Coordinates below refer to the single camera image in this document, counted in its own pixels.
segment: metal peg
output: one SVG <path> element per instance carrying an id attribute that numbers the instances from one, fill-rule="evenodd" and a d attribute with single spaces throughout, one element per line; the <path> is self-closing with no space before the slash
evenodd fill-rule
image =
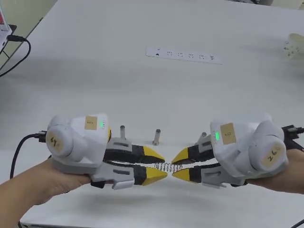
<path id="1" fill-rule="evenodd" d="M 161 135 L 161 130 L 156 129 L 154 140 L 152 141 L 153 146 L 157 146 L 160 143 L 160 135 Z"/>
<path id="2" fill-rule="evenodd" d="M 199 141 L 201 141 L 203 138 L 205 138 L 207 136 L 207 133 L 206 132 L 203 132 L 200 137 L 199 137 L 199 140 L 195 143 L 195 145 L 197 145 L 199 143 Z"/>
<path id="3" fill-rule="evenodd" d="M 124 125 L 120 126 L 120 137 L 122 139 L 126 139 L 126 137 L 125 137 L 125 126 Z"/>

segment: gray plastic bracket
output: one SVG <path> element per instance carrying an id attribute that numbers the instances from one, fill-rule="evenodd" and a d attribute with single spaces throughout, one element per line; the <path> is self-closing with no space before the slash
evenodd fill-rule
<path id="1" fill-rule="evenodd" d="M 200 153 L 203 153 L 203 152 L 208 151 L 208 150 L 212 150 L 211 135 L 208 135 L 204 138 L 201 138 L 198 141 L 198 145 L 199 145 L 199 152 Z"/>
<path id="2" fill-rule="evenodd" d="M 133 167 L 102 163 L 97 172 L 91 175 L 93 182 L 113 181 L 113 189 L 130 188 L 134 185 Z"/>
<path id="3" fill-rule="evenodd" d="M 106 148 L 132 152 L 132 143 L 123 138 L 111 138 Z"/>
<path id="4" fill-rule="evenodd" d="M 209 187 L 226 187 L 223 183 L 243 185 L 245 179 L 230 176 L 222 166 L 209 169 L 201 169 L 201 183 Z"/>

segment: coiled spring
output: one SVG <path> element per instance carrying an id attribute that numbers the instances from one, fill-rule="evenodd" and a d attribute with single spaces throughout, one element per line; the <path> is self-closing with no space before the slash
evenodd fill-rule
<path id="1" fill-rule="evenodd" d="M 182 170 L 182 165 L 176 165 L 172 163 L 155 163 L 154 168 L 163 172 L 177 172 Z"/>

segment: white power strip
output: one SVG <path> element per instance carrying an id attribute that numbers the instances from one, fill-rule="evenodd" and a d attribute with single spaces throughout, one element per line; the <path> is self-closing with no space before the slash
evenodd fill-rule
<path id="1" fill-rule="evenodd" d="M 146 56 L 222 64 L 220 59 L 217 58 L 216 56 L 199 51 L 181 51 L 181 50 L 177 51 L 167 48 L 148 47 L 146 50 Z"/>

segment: beige label sticker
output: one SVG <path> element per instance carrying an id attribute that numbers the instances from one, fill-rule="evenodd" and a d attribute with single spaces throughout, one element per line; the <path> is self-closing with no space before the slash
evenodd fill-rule
<path id="1" fill-rule="evenodd" d="M 281 145 L 278 144 L 278 143 L 275 143 L 271 147 L 270 151 L 265 156 L 265 158 L 262 160 L 262 165 L 264 167 L 266 167 L 267 169 L 269 169 L 280 158 L 281 154 L 282 154 L 282 147 L 281 147 Z"/>
<path id="2" fill-rule="evenodd" d="M 222 134 L 223 144 L 228 145 L 232 143 L 236 143 L 236 134 L 234 132 L 233 123 L 228 123 L 221 125 L 220 132 Z"/>
<path id="3" fill-rule="evenodd" d="M 85 130 L 97 130 L 97 116 L 86 116 L 85 118 Z"/>
<path id="4" fill-rule="evenodd" d="M 46 136 L 46 142 L 48 145 L 53 147 L 55 152 L 60 153 L 63 148 L 63 142 L 56 137 L 56 135 L 53 132 L 48 131 Z"/>

